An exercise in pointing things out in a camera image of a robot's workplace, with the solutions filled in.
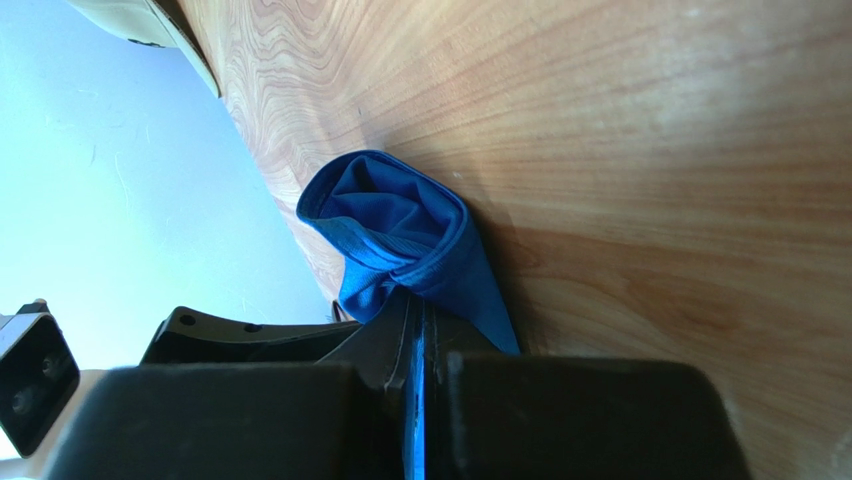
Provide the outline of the blue cloth napkin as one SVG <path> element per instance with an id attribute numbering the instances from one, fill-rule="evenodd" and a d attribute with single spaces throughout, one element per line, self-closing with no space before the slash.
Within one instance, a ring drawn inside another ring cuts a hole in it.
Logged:
<path id="1" fill-rule="evenodd" d="M 397 428 L 406 479 L 508 479 L 514 438 L 498 414 L 499 367 L 520 344 L 466 203 L 376 150 L 313 177 L 298 218 L 344 259 L 338 295 L 359 329 L 330 353 Z"/>

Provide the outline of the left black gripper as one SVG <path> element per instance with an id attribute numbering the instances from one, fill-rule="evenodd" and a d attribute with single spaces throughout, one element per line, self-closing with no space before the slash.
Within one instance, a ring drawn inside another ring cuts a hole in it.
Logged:
<path id="1" fill-rule="evenodd" d="M 140 363 L 316 362 L 359 328 L 354 321 L 253 324 L 181 306 L 160 324 Z"/>

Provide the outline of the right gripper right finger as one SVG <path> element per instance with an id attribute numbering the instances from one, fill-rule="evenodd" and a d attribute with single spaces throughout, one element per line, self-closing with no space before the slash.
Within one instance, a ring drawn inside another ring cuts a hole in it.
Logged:
<path id="1" fill-rule="evenodd" d="M 746 479 L 716 389 L 659 360 L 515 356 L 423 319 L 429 479 Z"/>

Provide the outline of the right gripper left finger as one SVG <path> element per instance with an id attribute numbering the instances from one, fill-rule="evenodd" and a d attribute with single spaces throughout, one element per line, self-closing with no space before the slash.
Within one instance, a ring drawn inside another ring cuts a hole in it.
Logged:
<path id="1" fill-rule="evenodd" d="M 50 479 L 406 479 L 414 334 L 394 293 L 316 362 L 107 372 L 62 431 Z"/>

